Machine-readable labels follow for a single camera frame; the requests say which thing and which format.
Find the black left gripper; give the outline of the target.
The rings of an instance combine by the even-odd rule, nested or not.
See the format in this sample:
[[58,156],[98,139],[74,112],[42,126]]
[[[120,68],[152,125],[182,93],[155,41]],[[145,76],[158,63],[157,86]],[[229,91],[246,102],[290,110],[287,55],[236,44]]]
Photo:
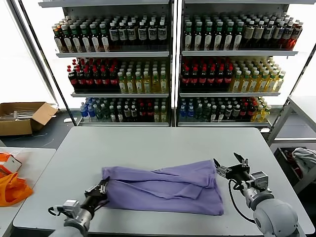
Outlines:
[[99,203],[105,202],[108,198],[106,194],[108,182],[109,179],[103,179],[98,185],[85,190],[85,200],[80,207],[88,211],[95,211]]

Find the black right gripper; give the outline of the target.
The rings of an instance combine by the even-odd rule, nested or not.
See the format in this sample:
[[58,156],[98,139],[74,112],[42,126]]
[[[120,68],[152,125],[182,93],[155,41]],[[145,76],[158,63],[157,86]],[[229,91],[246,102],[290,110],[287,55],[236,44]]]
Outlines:
[[235,158],[239,161],[239,164],[230,167],[222,166],[215,158],[213,159],[216,172],[220,176],[226,176],[226,179],[235,180],[238,184],[242,181],[250,181],[250,166],[248,164],[248,159],[244,158],[242,155],[234,153]]

